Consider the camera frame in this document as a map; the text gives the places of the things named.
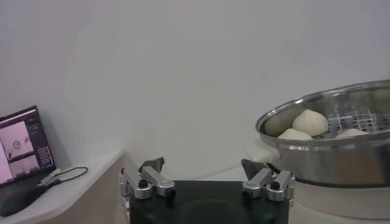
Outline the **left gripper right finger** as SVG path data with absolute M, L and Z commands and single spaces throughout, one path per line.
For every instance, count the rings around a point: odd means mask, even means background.
M 295 176 L 287 170 L 277 170 L 270 163 L 242 159 L 241 165 L 248 178 L 243 182 L 243 198 L 252 201 L 266 197 L 270 201 L 294 202 Z

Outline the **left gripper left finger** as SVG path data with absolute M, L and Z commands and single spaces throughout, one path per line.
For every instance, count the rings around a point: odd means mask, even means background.
M 175 182 L 161 174 L 164 164 L 165 159 L 160 157 L 145 161 L 139 168 L 122 168 L 118 174 L 119 196 L 147 200 L 155 191 L 160 197 L 175 197 Z

